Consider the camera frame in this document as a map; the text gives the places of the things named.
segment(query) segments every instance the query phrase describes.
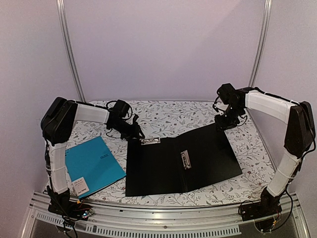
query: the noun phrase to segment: black folder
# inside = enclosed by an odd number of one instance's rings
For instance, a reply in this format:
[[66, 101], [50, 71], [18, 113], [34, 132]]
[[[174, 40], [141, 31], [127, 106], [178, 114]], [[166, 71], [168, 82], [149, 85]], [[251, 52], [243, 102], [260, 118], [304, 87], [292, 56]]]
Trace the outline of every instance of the black folder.
[[159, 140], [128, 142], [126, 196], [189, 192], [242, 174], [225, 133], [214, 123]]

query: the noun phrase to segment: blue notebook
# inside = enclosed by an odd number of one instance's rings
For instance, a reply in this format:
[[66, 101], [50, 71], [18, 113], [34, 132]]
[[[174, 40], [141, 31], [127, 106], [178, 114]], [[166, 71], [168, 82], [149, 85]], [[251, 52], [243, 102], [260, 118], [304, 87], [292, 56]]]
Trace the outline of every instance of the blue notebook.
[[66, 150], [65, 162], [78, 198], [87, 197], [126, 175], [100, 136]]

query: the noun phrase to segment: metal clip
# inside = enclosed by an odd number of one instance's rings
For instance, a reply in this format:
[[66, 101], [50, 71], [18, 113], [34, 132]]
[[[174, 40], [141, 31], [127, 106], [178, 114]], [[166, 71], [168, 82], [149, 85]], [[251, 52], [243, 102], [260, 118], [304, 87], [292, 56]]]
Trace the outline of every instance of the metal clip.
[[183, 166], [185, 169], [190, 169], [192, 166], [190, 165], [190, 160], [189, 160], [189, 155], [188, 155], [188, 151], [185, 150], [183, 152], [180, 153], [182, 160], [183, 160]]
[[141, 145], [151, 145], [151, 144], [159, 144], [159, 143], [160, 143], [160, 138], [141, 140]]

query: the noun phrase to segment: floral pattern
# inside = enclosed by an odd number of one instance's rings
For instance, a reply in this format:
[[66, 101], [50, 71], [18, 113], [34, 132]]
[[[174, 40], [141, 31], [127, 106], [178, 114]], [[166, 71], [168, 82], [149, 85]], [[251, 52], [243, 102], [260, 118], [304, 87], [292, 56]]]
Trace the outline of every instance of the floral pattern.
[[[105, 106], [106, 101], [92, 104]], [[175, 137], [186, 131], [213, 123], [216, 112], [212, 102], [160, 102], [129, 101], [133, 113], [139, 115], [138, 123], [146, 138]], [[274, 170], [264, 149], [259, 134], [250, 119], [242, 126], [226, 131], [228, 140], [237, 156], [243, 174], [217, 184], [187, 193], [161, 194], [140, 197], [125, 197], [125, 178], [90, 196], [93, 200], [117, 203], [160, 205], [160, 206], [202, 206], [240, 203], [258, 200], [261, 191], [273, 177]], [[119, 132], [109, 132], [106, 125], [79, 121], [75, 125], [67, 148], [101, 136], [114, 157], [126, 170], [127, 142]], [[76, 196], [67, 173], [71, 194]]]

